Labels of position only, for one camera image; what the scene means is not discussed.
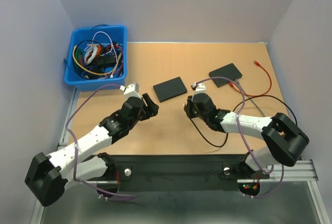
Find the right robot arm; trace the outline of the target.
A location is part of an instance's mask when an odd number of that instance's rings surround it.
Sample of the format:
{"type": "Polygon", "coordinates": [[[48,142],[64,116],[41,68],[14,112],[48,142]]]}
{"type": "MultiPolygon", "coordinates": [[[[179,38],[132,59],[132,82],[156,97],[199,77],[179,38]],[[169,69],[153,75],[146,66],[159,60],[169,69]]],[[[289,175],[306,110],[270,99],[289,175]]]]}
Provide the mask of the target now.
{"type": "Polygon", "coordinates": [[[263,140],[266,146],[248,150],[240,162],[239,173],[251,177],[257,171],[281,164],[292,167],[309,144],[306,134],[284,113],[272,117],[254,117],[219,109],[205,93],[187,98],[184,111],[188,118],[201,119],[211,130],[222,133],[238,133],[263,140]]]}

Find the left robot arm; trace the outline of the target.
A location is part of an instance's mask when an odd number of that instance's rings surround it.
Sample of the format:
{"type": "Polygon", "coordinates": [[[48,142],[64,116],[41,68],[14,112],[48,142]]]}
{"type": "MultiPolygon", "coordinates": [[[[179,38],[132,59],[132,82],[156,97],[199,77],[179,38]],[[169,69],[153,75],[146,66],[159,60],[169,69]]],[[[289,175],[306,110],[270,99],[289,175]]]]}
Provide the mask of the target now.
{"type": "Polygon", "coordinates": [[[159,106],[147,93],[141,98],[131,96],[121,109],[104,118],[91,132],[66,148],[52,154],[35,155],[27,171],[25,184],[42,206],[56,202],[69,182],[66,176],[78,163],[94,152],[108,147],[128,135],[139,122],[158,114],[159,106]]]}

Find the black network switch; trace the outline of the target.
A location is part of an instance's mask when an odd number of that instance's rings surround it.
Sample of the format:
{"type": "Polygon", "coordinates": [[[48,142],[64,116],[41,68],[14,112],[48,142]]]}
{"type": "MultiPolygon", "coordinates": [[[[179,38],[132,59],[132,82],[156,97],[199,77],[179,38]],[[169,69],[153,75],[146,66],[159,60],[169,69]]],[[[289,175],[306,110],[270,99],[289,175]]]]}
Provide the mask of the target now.
{"type": "Polygon", "coordinates": [[[180,77],[153,85],[153,90],[160,103],[187,93],[187,88],[180,77]]]}
{"type": "MultiPolygon", "coordinates": [[[[242,77],[242,73],[238,70],[238,68],[233,63],[230,63],[230,64],[227,64],[223,67],[220,67],[218,69],[215,69],[215,70],[209,72],[209,76],[211,78],[212,77],[225,77],[231,81],[235,81],[242,77]]],[[[220,78],[216,78],[216,79],[212,79],[212,80],[218,88],[229,83],[228,80],[220,79],[220,78]]]]}

